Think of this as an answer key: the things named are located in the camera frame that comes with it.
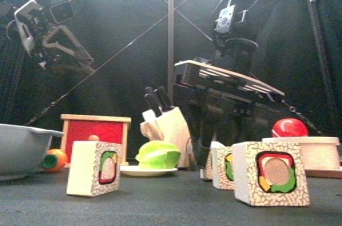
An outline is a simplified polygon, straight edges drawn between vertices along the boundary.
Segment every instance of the gray bowl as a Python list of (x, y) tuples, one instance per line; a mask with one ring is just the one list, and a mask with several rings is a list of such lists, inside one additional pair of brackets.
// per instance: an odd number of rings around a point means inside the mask
[(0, 124), (0, 181), (23, 178), (37, 169), (52, 136), (61, 137), (63, 132)]

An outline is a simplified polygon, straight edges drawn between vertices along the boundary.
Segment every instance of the red ball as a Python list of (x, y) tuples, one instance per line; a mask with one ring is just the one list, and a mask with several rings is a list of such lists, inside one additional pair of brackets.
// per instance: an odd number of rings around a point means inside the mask
[(305, 123), (295, 118), (285, 118), (273, 126), (273, 137), (307, 136), (309, 131)]

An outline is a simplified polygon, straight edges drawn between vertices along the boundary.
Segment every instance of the small orange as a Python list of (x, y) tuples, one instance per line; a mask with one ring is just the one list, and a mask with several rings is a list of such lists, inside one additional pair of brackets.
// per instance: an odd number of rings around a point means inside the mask
[(60, 149), (51, 149), (41, 163), (43, 169), (49, 173), (55, 173), (64, 168), (67, 161), (68, 156), (65, 152)]

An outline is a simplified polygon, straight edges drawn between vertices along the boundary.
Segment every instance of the black backdrop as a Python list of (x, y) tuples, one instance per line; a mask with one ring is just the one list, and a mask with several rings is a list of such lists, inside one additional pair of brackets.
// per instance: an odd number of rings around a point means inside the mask
[[(17, 7), (25, 2), (7, 1)], [(81, 12), (67, 25), (95, 59), (94, 68), (100, 69), (33, 125), (61, 130), (61, 113), (131, 117), (128, 158), (134, 158), (147, 141), (139, 129), (142, 112), (147, 110), (144, 87), (167, 85), (167, 0), (87, 0), (84, 8), (83, 0), (73, 1), (76, 10)], [(219, 1), (175, 0), (175, 62), (196, 56), (212, 56), (212, 13)], [(261, 56), (273, 56), (265, 65), (269, 72), (263, 75), (263, 69), (258, 68), (263, 63), (259, 66), (257, 63), (255, 74), (285, 91), (298, 110), (327, 135), (341, 136), (341, 128), (337, 131), (331, 128), (325, 107), (322, 75), (305, 3), (305, 0), (279, 3), (278, 12), (273, 13), (274, 22), (261, 35), (261, 43), (267, 50), (265, 53), (261, 50)], [(330, 24), (341, 15), (338, 6), (331, 10), (337, 14), (330, 14), (333, 20), (326, 20)], [(327, 23), (326, 33), (334, 37), (334, 42), (327, 42), (334, 61), (334, 95), (341, 101), (342, 64), (338, 64), (341, 50), (337, 49), (341, 49), (341, 36), (337, 34), (341, 29)], [(81, 77), (45, 72), (20, 50), (19, 39), (9, 41), (4, 33), (1, 26), (0, 122), (24, 124), (79, 83)], [(53, 146), (59, 146), (59, 140), (53, 141)]]

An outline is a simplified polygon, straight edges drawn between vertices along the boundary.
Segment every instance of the kitchen knife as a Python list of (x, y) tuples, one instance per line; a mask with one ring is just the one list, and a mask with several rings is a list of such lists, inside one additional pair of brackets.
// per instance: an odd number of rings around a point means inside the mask
[(166, 88), (163, 86), (160, 86), (156, 90), (155, 90), (158, 99), (159, 99), (159, 103), (162, 105), (162, 110), (163, 112), (170, 111), (174, 109), (172, 103), (171, 103), (171, 99), (167, 95), (166, 92)]
[(160, 107), (162, 105), (160, 105), (160, 103), (159, 103), (159, 99), (158, 99), (156, 93), (155, 93), (155, 91), (154, 91), (154, 88), (148, 86), (148, 87), (144, 88), (144, 91), (146, 91), (147, 94), (151, 94), (151, 95), (152, 95), (152, 97), (154, 97), (154, 99), (155, 99), (155, 102), (158, 103), (158, 106)]
[(150, 106), (151, 110), (155, 113), (155, 116), (156, 117), (162, 116), (162, 111), (160, 111), (158, 100), (155, 99), (155, 97), (151, 94), (146, 94), (144, 99), (148, 103), (148, 106)]

